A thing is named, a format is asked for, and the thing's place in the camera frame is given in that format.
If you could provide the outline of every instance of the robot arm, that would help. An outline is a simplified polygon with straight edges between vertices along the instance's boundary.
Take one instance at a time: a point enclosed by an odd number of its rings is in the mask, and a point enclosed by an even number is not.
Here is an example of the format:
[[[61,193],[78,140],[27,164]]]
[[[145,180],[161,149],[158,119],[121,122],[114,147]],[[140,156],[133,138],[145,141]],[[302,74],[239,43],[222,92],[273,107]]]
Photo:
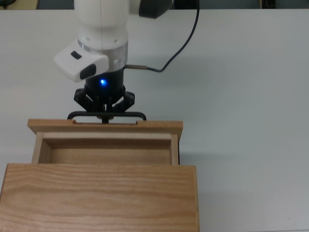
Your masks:
[[[75,0],[78,38],[58,53],[58,68],[75,82],[124,68],[129,13],[157,18],[173,0]]]

